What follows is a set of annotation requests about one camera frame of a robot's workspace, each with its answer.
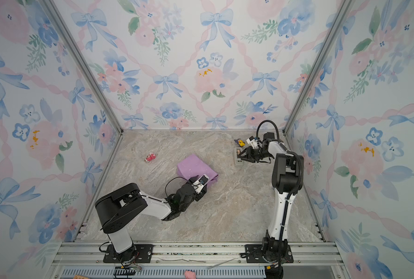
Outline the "pink purple wrapping paper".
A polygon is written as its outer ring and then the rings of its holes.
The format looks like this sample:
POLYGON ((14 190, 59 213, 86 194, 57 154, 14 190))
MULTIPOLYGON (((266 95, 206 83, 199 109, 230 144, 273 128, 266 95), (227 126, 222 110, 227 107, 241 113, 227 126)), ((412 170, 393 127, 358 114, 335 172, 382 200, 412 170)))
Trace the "pink purple wrapping paper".
POLYGON ((202 176, 205 176, 209 179, 205 185, 207 188, 213 186, 219 177, 218 173, 195 154, 188 156, 178 163, 176 173, 178 176, 183 177, 192 183, 194 182, 194 180, 192 180, 193 177, 201 178, 202 176))

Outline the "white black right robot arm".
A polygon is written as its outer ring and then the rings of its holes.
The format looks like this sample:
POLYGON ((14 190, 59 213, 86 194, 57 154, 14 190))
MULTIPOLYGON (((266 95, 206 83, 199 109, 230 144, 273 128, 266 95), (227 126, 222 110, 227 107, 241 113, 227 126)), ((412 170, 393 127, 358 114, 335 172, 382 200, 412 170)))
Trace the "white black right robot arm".
POLYGON ((260 248, 246 253, 251 259, 275 263, 286 259, 289 251, 288 224, 291 207, 303 186, 303 157, 274 138, 250 137, 248 147, 237 158, 250 163, 274 160, 271 183, 274 189, 274 214, 260 248))

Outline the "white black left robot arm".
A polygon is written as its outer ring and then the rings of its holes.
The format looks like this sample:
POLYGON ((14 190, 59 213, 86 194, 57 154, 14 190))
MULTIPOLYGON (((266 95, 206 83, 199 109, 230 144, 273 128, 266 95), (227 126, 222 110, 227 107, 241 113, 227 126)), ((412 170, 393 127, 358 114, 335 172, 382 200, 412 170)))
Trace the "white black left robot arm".
POLYGON ((207 193, 207 176, 192 177, 174 194, 165 199, 144 194, 135 183, 130 183, 101 197, 95 209, 101 222, 101 230, 110 242, 104 263, 150 263, 154 246, 135 244, 127 225, 139 215, 156 217, 161 221, 171 221, 185 212, 194 202, 207 193))

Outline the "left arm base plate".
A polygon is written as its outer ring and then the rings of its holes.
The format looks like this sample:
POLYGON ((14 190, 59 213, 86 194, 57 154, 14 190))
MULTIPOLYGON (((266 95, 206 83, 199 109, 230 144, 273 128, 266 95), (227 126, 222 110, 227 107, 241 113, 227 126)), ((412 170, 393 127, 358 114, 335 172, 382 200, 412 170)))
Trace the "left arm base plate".
POLYGON ((114 246, 109 244, 104 252, 104 263, 119 263, 129 265, 132 263, 151 263, 154 246, 152 244, 138 244, 122 253, 116 252, 114 246))

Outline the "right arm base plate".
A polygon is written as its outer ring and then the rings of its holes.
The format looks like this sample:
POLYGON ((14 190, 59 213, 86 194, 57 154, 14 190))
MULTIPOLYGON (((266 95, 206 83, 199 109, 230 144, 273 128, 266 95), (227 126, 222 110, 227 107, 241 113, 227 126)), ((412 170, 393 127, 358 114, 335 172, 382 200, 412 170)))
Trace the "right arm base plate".
MULTIPOLYGON (((264 252, 262 245, 258 244, 245 245, 245 252, 241 256, 245 258, 247 263, 264 263, 269 265, 277 263, 279 258, 275 252, 264 252)), ((293 253, 289 245, 281 250, 281 262, 282 264, 294 263, 293 253)))

